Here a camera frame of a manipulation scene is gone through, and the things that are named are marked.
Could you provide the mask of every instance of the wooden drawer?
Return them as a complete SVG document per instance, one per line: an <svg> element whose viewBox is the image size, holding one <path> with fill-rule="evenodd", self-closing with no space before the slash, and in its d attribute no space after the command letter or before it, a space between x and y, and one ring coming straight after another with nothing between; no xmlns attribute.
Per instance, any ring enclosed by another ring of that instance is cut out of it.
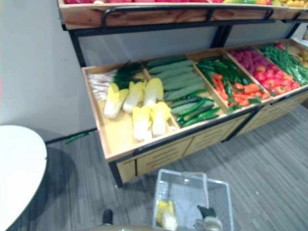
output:
<svg viewBox="0 0 308 231"><path fill-rule="evenodd" d="M272 120L285 115L286 113L289 113L298 107L307 98L308 91L305 91L278 103L266 105L240 130L237 136L258 128Z"/></svg>
<svg viewBox="0 0 308 231"><path fill-rule="evenodd" d="M191 140L188 138L175 141L144 154L137 159L137 174L143 175L182 158Z"/></svg>
<svg viewBox="0 0 308 231"><path fill-rule="evenodd" d="M238 118L229 120L212 128L206 129L205 131L197 133L189 145L185 156L193 154L199 150L202 150L226 139L247 117L247 114L242 115Z"/></svg>
<svg viewBox="0 0 308 231"><path fill-rule="evenodd" d="M123 183L136 177L135 160L126 160L116 164Z"/></svg>

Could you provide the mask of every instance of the gray carpet floor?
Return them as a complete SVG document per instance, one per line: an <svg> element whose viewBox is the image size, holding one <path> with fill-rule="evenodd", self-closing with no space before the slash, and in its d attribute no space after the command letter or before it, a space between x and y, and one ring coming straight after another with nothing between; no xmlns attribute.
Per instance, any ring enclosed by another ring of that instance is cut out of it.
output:
<svg viewBox="0 0 308 231"><path fill-rule="evenodd" d="M48 145L37 195L10 230L78 231L101 224L151 225L157 171L114 186L97 132ZM303 106L256 130L166 166L203 171L230 184L236 231L308 230L308 110Z"/></svg>

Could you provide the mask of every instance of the produce display shelf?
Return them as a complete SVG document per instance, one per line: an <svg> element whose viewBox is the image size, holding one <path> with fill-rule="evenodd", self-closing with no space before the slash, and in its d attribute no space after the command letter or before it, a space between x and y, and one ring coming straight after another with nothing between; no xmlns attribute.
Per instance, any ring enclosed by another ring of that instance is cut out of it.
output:
<svg viewBox="0 0 308 231"><path fill-rule="evenodd" d="M252 46L256 49L262 49L265 46L274 45L277 43L281 43L284 46L288 45L289 53L295 57L298 57L298 54L301 51L306 50L306 48L304 48L302 45L296 43L294 40L291 40L291 39L276 40L276 41L258 43L258 44L241 46L241 47L231 47L231 48L227 48L226 50L232 51L232 50L236 50L239 48L252 47ZM241 69L243 69L243 71L246 72L247 75L250 75L251 78L254 78L230 54L229 56L230 58L234 60L234 62L238 64L238 66ZM245 121L243 124L241 124L239 128L237 128L235 132L232 133L232 136L244 134L272 120L275 120L283 116L286 113L289 113L290 111L298 107L307 98L308 98L308 85L300 86L294 90L273 96L271 102L269 102L268 104L264 104L260 108L260 110L256 112L255 115L249 121Z"/></svg>
<svg viewBox="0 0 308 231"><path fill-rule="evenodd" d="M96 28L100 34L248 23L273 23L286 18L288 8L221 3L104 3L65 4L58 0L65 30Z"/></svg>
<svg viewBox="0 0 308 231"><path fill-rule="evenodd" d="M308 98L308 85L304 85L281 95L271 96L268 99L261 100L260 103L253 103L228 114L229 105L217 93L215 88L200 71L198 65L196 65L199 60L204 58L224 57L232 61L236 65L237 70L246 78L249 78L253 83L259 84L229 52L234 49L251 46L257 49L277 42L290 44L289 51L293 55L297 55L303 49L296 42L290 39L284 39L185 54L188 60L193 61L194 72L204 80L204 88L207 92L203 93L202 96L213 99L215 105L220 107L218 112L219 117L181 128L175 120L176 117L173 116L167 122L166 134L147 139L143 142L137 142L133 139L131 115L121 112L116 120L110 120L104 117L104 101L97 100L94 97L89 84L88 74L109 72L121 67L123 64L83 67L82 73L102 142L104 157L110 165L117 185L122 186L124 182L128 182L137 176L163 167L212 144L229 140L235 135L240 135L257 128L290 112ZM144 66L140 79L149 80L153 77Z"/></svg>

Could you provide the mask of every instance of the yellow fruit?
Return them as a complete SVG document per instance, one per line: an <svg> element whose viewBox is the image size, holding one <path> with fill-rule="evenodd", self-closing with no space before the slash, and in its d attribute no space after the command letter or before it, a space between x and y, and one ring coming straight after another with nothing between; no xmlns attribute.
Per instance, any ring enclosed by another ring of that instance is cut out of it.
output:
<svg viewBox="0 0 308 231"><path fill-rule="evenodd" d="M295 1L293 2L293 6L298 7L298 6L299 6L299 0L295 0Z"/></svg>
<svg viewBox="0 0 308 231"><path fill-rule="evenodd" d="M287 3L286 3L286 5L287 5L287 6L294 6L292 0L288 0Z"/></svg>

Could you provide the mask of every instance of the carrot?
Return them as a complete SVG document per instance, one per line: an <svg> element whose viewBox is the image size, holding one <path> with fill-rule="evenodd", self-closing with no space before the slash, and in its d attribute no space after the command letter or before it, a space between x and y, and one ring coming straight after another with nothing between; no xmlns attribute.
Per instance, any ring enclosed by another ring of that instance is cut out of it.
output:
<svg viewBox="0 0 308 231"><path fill-rule="evenodd" d="M259 91L259 86L256 83L248 84L244 87L244 92L250 94Z"/></svg>
<svg viewBox="0 0 308 231"><path fill-rule="evenodd" d="M262 100L266 100L270 97L270 94L268 92L264 92L263 95L262 95Z"/></svg>
<svg viewBox="0 0 308 231"><path fill-rule="evenodd" d="M222 80L222 75L220 74L212 74L213 78L218 79L218 80Z"/></svg>
<svg viewBox="0 0 308 231"><path fill-rule="evenodd" d="M248 100L243 100L243 101L241 101L241 102L239 103L239 105L240 105L240 106L243 106L243 107L248 106L248 105L249 105L249 101L248 101Z"/></svg>
<svg viewBox="0 0 308 231"><path fill-rule="evenodd" d="M238 104L240 104L240 103L243 101L242 98L237 98L237 97L234 97L234 100L235 100Z"/></svg>
<svg viewBox="0 0 308 231"><path fill-rule="evenodd" d="M227 100L228 99L228 95L226 93L222 93L222 96L221 96L224 100Z"/></svg>
<svg viewBox="0 0 308 231"><path fill-rule="evenodd" d="M238 89L244 89L244 85L240 84L240 83L235 83L234 86Z"/></svg>
<svg viewBox="0 0 308 231"><path fill-rule="evenodd" d="M234 98L239 98L239 99L242 99L242 100L246 100L247 99L247 95L234 94L233 96L234 96Z"/></svg>
<svg viewBox="0 0 308 231"><path fill-rule="evenodd" d="M212 78L212 81L213 81L213 83L215 85L215 88L217 88L218 87L217 80L215 78Z"/></svg>
<svg viewBox="0 0 308 231"><path fill-rule="evenodd" d="M261 97L261 96L262 96L262 93L261 93L260 91L258 91L258 92L255 93L255 96Z"/></svg>
<svg viewBox="0 0 308 231"><path fill-rule="evenodd" d="M217 79L217 87L226 93L225 88L223 87L222 81L219 79Z"/></svg>

